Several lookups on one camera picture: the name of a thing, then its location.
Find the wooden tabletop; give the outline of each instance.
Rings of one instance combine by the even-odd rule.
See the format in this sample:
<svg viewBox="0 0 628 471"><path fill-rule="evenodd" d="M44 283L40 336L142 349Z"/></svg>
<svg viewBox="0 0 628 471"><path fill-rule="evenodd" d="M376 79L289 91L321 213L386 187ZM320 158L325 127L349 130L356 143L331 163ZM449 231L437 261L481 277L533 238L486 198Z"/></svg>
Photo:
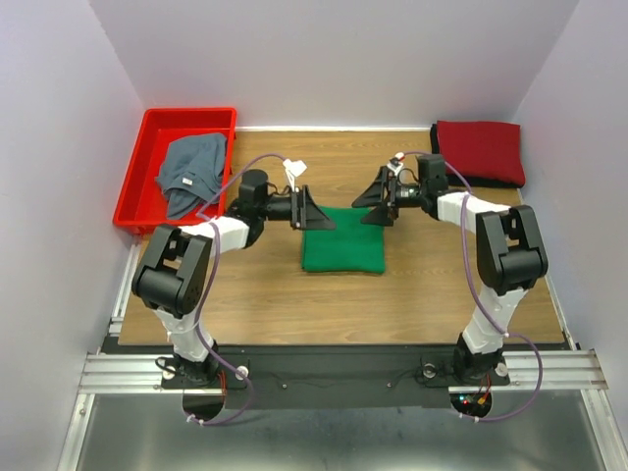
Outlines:
<svg viewBox="0 0 628 471"><path fill-rule="evenodd" d="M308 168L298 183L310 185L314 200L349 207L397 151L417 149L430 149L426 132L240 132L233 167L236 172L267 152L302 159ZM406 165L416 170L415 162ZM285 184L279 160L256 167L277 186ZM513 189L475 193L496 203L519 203ZM229 201L235 195L236 185ZM471 318L474 304L454 225L402 209L394 227L385 229L387 268L381 276L304 273L301 239L288 222L270 222L252 247L222 256L203 309L203 322L218 343L446 343L455 342ZM537 342L563 340L545 280L521 302L510 330ZM163 343L157 317L131 296L120 344Z"/></svg>

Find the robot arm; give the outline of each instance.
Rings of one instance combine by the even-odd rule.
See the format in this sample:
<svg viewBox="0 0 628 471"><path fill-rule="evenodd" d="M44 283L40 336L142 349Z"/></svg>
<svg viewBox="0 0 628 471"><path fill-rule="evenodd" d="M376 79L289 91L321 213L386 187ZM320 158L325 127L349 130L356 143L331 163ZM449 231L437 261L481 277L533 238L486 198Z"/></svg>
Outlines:
<svg viewBox="0 0 628 471"><path fill-rule="evenodd" d="M162 321L174 346L174 374L198 385L210 383L218 364L200 340L198 328L212 349L218 345L200 322L199 305L209 259L216 255L215 229L220 252L252 245L262 234L266 220L289 221L294 229L332 230L333 221L312 200L307 185L294 186L286 194L269 193L268 175L249 170L242 175L238 197L225 217L194 226L156 228L131 282L139 296Z"/></svg>
<svg viewBox="0 0 628 471"><path fill-rule="evenodd" d="M548 271L548 258L533 209L525 205L494 204L449 189L442 155L424 155L417 160L416 183L400 181L403 164L395 157L380 168L375 181L353 206L374 206L362 219L364 224L392 226L400 208L420 207L434 219L460 226L466 196L465 229L476 235L482 279L480 303L502 332L507 332L519 301ZM471 322L458 339L456 374L465 378L495 368L501 359L502 332L476 306Z"/></svg>

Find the red plastic bin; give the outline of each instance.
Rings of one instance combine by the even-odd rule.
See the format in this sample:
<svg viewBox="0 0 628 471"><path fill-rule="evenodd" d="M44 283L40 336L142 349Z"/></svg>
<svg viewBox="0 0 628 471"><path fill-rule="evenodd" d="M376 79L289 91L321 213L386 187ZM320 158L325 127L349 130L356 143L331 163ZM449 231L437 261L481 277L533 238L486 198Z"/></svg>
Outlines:
<svg viewBox="0 0 628 471"><path fill-rule="evenodd" d="M227 138L223 185L231 173L237 112L234 108L156 108L147 110L139 128L127 176L120 192L114 224L133 234L152 233L160 224L185 226L201 222L192 211L176 221L166 218L168 202L155 182L173 140L187 135L221 132ZM227 194L205 211L222 216Z"/></svg>

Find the white connector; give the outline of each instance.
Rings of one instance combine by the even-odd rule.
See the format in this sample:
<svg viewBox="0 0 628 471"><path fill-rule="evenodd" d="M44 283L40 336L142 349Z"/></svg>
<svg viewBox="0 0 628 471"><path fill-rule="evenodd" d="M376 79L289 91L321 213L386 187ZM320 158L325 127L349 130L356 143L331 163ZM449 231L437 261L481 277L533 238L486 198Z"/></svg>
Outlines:
<svg viewBox="0 0 628 471"><path fill-rule="evenodd" d="M386 166L391 172L394 173L395 176L398 176L401 173L401 170L403 170L402 160L405 157L405 154L403 152L397 152L396 154L394 154L394 157L398 160L399 163L395 165L391 159L389 163L386 164Z"/></svg>
<svg viewBox="0 0 628 471"><path fill-rule="evenodd" d="M284 167L286 169L286 178L288 179L288 184L292 191L295 189L294 181L297 177L299 177L303 172L307 170L307 166L303 163L302 160L296 160L292 162L289 159L284 161Z"/></svg>

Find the green towel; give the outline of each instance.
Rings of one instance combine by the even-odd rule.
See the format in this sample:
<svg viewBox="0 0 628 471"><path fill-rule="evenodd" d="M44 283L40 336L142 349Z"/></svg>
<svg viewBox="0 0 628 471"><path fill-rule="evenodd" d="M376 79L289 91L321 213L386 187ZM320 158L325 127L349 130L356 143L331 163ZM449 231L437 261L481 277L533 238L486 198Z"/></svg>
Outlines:
<svg viewBox="0 0 628 471"><path fill-rule="evenodd" d="M336 229L303 233L303 270L384 273L384 228L360 223L370 209L321 209Z"/></svg>

